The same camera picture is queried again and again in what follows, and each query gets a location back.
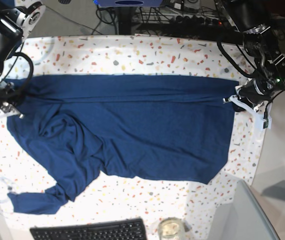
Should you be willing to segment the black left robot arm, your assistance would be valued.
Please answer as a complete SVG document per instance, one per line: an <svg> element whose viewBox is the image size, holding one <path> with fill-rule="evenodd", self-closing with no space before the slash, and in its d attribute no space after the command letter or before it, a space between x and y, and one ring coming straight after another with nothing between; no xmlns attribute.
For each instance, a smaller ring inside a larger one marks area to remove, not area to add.
<svg viewBox="0 0 285 240"><path fill-rule="evenodd" d="M269 12L260 0L217 0L215 7L228 20L231 30L242 34L240 53L254 60L250 62L253 72L245 72L223 48L224 36L217 39L222 55L248 79L232 97L235 111L256 111L264 102L270 105L277 94L285 92L285 57L271 27Z"/></svg>

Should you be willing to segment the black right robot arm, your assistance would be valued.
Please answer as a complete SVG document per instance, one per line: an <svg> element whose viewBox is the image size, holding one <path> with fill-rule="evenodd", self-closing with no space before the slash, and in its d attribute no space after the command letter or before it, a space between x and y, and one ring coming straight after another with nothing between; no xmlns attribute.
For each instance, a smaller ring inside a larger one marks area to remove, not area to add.
<svg viewBox="0 0 285 240"><path fill-rule="evenodd" d="M0 1L0 77L5 61L11 57L22 58L29 65L27 78L17 89L3 79L0 81L0 111L5 114L14 109L32 79L34 65L31 58L22 52L22 48L45 11L46 6L41 1L36 1L29 7L8 6Z"/></svg>

